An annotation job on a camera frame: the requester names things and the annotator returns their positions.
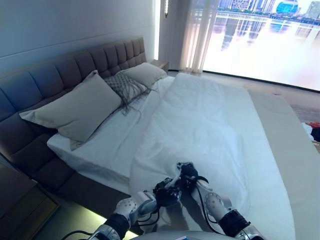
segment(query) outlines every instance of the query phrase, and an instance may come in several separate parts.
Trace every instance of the pillow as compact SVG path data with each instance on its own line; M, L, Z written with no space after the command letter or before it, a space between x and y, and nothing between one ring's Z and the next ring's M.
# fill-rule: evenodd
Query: pillow
M151 86L159 79L163 79L168 76L164 70L148 62L122 70L119 73L132 78L148 88L151 88Z
M84 143L120 105L121 98L94 70L71 92L38 109L22 112L20 117ZM74 141L71 141L71 150L79 146L74 145Z
M128 113L128 106L135 98L150 92L149 88L122 73L103 80L120 96L125 113Z

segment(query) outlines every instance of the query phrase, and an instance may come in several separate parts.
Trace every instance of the gray headboard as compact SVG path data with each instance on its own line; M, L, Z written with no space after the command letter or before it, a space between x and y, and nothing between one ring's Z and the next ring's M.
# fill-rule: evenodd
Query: gray headboard
M108 77L143 62L146 62L144 40L138 36L0 75L1 154L22 172L50 189L63 189L68 184L72 189L73 184L84 181L85 177L76 176L77 173L47 147L47 140L56 130L24 121L19 112L56 100L95 69L102 77ZM86 185L83 182L78 184L82 185L81 188Z

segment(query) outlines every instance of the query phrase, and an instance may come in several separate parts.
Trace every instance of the wooden nightstand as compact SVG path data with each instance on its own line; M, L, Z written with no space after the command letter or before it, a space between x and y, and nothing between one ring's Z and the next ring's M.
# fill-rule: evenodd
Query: wooden nightstand
M58 207L36 182L0 164L1 240L30 240Z
M161 68L166 73L168 73L168 71L169 71L169 62L168 61L151 60L149 63L158 67L158 68Z

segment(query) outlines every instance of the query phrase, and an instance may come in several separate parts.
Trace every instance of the window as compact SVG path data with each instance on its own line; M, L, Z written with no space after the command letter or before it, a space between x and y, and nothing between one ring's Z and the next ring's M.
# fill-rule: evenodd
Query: window
M220 0L203 69L320 91L320 1Z

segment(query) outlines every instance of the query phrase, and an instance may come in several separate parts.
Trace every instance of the black cable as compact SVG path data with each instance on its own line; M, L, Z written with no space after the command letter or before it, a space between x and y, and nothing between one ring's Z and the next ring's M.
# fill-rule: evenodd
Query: black cable
M209 222L210 222L210 223L217 224L217 222L216 222L216 221L212 221L212 220L210 220L210 217L209 217L208 213L206 214L206 217L208 218L208 220L209 220Z
M67 235L65 235L63 238L61 238L61 240L65 240L67 237L69 237L73 234L85 234L85 235L91 236L93 233L89 233L89 232L82 231L82 230L76 230L76 231L69 232Z
M152 213L150 213L150 216L146 220L141 220L141 221L138 220L137 222L145 223L145 222L149 221L151 217L152 217Z
M157 211L157 217L156 217L156 220L152 223L146 223L146 224L136 224L136 225L132 225L131 227L144 227L144 226L151 226L153 224L156 224L158 222L160 218L160 213L159 213L159 210Z
M196 190L198 191L199 197L200 197L200 202L201 202L201 206L202 206L202 211L203 211L203 215L204 215L204 219L206 221L206 224L208 225L208 227L210 228L210 230L216 234L220 234L220 235L224 235L218 231L216 231L209 223L208 218L207 218L207 214L206 214L206 210L205 210L205 205L204 205L204 201L202 200L202 196L200 193L200 190L197 186L195 186Z

